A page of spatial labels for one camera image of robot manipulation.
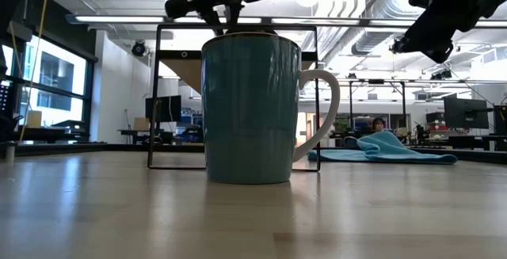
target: mug handle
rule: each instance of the mug handle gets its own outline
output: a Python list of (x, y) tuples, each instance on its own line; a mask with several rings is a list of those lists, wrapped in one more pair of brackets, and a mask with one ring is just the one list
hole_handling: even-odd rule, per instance
[(293, 162), (300, 160), (306, 153), (317, 145), (317, 143), (324, 137), (327, 131), (331, 128), (334, 123), (334, 119), (338, 113), (338, 106), (340, 105), (340, 84), (338, 80), (330, 73), (324, 70), (305, 70), (301, 72), (301, 78), (299, 80), (299, 89), (302, 90), (304, 85), (315, 79), (320, 78), (326, 81), (331, 87), (331, 105), (330, 110), (327, 113), (327, 117), (322, 124), (322, 127), (306, 141), (300, 147), (296, 147), (294, 150)]

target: ductwork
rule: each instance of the ductwork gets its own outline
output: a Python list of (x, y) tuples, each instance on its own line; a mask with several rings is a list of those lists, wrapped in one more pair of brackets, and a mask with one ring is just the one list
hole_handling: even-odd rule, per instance
[[(412, 7), (407, 0), (376, 0), (369, 8), (364, 11), (365, 18), (417, 18), (423, 9)], [(329, 63), (333, 58), (347, 47), (351, 46), (351, 52), (354, 55), (367, 55), (372, 49), (384, 42), (393, 35), (392, 31), (386, 29), (383, 31), (368, 32), (361, 28), (348, 29), (334, 48), (324, 57), (323, 61)]]

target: blue towel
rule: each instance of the blue towel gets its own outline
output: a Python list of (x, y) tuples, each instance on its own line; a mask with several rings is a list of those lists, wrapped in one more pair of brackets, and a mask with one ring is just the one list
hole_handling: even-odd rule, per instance
[[(422, 154), (405, 148), (389, 131), (377, 132), (357, 140), (360, 150), (321, 150), (321, 160), (328, 162), (389, 162), (419, 164), (454, 164), (454, 155)], [(311, 151), (309, 160), (317, 160), (317, 152)]]

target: blue mug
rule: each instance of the blue mug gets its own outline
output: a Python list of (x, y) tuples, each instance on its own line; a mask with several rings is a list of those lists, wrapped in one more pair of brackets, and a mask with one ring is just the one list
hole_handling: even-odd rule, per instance
[[(322, 127), (295, 148), (299, 90), (315, 78), (332, 99)], [(329, 131), (340, 102), (337, 79), (324, 70), (301, 71), (301, 48), (269, 33), (218, 36), (202, 48), (202, 105), (208, 179), (229, 184), (289, 180), (292, 163)]]

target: person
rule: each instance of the person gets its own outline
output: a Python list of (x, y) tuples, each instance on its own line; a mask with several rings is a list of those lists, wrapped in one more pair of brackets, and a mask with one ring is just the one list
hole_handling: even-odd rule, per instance
[(386, 127), (386, 121), (377, 117), (372, 121), (372, 132), (381, 132)]

